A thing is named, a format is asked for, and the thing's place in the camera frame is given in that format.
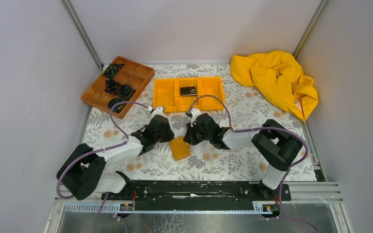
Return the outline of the yellow leather card holder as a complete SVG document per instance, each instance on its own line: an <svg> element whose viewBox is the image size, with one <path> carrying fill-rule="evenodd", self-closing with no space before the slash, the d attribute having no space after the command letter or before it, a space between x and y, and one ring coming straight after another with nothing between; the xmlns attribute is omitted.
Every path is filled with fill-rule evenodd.
<svg viewBox="0 0 373 233"><path fill-rule="evenodd" d="M191 155L189 144L184 141L184 136L171 140L169 146L175 161L185 159Z"/></svg>

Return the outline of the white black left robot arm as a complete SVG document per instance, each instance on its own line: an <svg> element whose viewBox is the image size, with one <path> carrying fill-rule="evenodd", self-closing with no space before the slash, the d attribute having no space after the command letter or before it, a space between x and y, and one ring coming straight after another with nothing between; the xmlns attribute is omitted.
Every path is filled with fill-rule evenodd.
<svg viewBox="0 0 373 233"><path fill-rule="evenodd" d="M116 145L95 150L82 143L58 170L57 186L63 185L77 200L84 200L93 192L111 192L124 200L131 194L128 179L121 172L106 173L104 169L118 161L139 157L151 151L155 144L172 139L174 133L169 120L165 116L154 115L144 128Z"/></svg>

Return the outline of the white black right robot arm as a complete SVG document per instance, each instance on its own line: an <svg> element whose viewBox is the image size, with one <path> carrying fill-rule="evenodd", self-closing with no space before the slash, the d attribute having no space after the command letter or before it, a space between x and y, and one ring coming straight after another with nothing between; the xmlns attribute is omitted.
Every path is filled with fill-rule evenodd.
<svg viewBox="0 0 373 233"><path fill-rule="evenodd" d="M307 147L299 135L285 129L273 119L268 119L258 128L233 130L221 127L209 114L195 108L186 115L191 122L186 125L184 142L192 146L208 141L219 150L256 148L259 151L269 163L259 187L260 196L266 200L271 200L278 194L278 187L293 161L300 150Z"/></svg>

